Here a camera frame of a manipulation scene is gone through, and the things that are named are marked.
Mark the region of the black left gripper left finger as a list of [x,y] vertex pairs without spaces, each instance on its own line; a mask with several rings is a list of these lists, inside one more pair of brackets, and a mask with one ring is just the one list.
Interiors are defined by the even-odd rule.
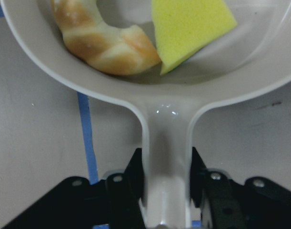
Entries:
[[95,184],[68,177],[7,223],[5,229],[143,229],[133,172],[142,176],[141,149],[136,149],[123,173]]

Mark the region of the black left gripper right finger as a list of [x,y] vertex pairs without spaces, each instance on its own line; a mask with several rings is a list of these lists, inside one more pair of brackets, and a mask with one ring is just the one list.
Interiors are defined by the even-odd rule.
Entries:
[[205,229],[291,229],[291,191],[265,177],[243,185],[205,166],[192,148],[190,197]]

